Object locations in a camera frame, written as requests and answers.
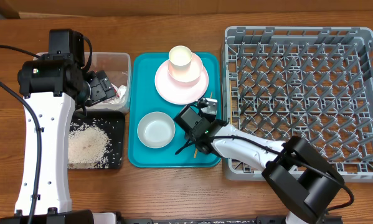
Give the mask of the white napkin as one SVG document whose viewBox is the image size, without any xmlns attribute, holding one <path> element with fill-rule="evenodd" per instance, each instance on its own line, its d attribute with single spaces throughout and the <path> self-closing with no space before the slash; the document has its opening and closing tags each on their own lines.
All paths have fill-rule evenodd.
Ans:
<svg viewBox="0 0 373 224">
<path fill-rule="evenodd" d="M 124 85 L 117 87 L 116 85 L 112 84 L 112 89 L 115 91 L 115 96 L 98 103 L 97 106 L 123 106 L 126 101 L 125 93 L 127 87 Z"/>
</svg>

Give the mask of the white rice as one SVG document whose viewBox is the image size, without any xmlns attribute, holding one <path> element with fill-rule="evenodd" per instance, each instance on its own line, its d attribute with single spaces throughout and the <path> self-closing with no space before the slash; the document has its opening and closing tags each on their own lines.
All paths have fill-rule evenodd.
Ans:
<svg viewBox="0 0 373 224">
<path fill-rule="evenodd" d="M 113 126 L 95 121 L 72 122 L 68 137 L 69 169 L 119 169 L 123 163 L 121 136 Z"/>
</svg>

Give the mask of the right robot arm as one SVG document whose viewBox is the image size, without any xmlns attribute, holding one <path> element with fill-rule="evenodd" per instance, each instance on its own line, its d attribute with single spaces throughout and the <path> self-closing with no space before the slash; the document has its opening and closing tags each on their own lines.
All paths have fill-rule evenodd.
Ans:
<svg viewBox="0 0 373 224">
<path fill-rule="evenodd" d="M 174 122 L 188 144 L 204 154 L 235 159 L 261 171 L 289 213 L 284 223 L 319 223 L 331 201 L 345 188 L 343 177 L 305 139 L 272 141 L 245 133 L 220 119 L 208 120 L 189 105 Z"/>
</svg>

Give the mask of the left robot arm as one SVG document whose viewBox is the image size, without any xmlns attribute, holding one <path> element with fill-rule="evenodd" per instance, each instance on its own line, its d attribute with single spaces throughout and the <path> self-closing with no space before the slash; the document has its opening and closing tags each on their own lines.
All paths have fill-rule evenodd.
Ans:
<svg viewBox="0 0 373 224">
<path fill-rule="evenodd" d="M 72 210 L 68 187 L 68 135 L 75 110 L 86 111 L 116 95 L 104 71 L 90 70 L 84 45 L 72 29 L 49 32 L 49 51 L 18 72 L 19 93 L 4 89 L 25 108 L 22 185 L 14 215 L 0 223 L 93 223 L 91 210 Z"/>
</svg>

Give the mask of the grey metal bowl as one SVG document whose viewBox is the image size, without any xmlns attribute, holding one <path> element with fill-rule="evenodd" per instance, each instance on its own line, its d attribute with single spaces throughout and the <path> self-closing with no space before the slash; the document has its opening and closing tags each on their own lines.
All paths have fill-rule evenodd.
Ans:
<svg viewBox="0 0 373 224">
<path fill-rule="evenodd" d="M 137 135 L 143 145 L 158 149 L 167 146 L 176 133 L 172 118 L 166 113 L 155 111 L 146 114 L 137 127 Z"/>
</svg>

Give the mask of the white cup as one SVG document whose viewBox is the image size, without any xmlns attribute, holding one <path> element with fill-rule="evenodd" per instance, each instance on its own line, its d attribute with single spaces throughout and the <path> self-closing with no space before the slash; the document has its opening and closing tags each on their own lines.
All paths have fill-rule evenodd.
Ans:
<svg viewBox="0 0 373 224">
<path fill-rule="evenodd" d="M 177 45 L 169 51 L 169 69 L 175 72 L 186 72 L 192 62 L 192 51 L 183 45 Z"/>
</svg>

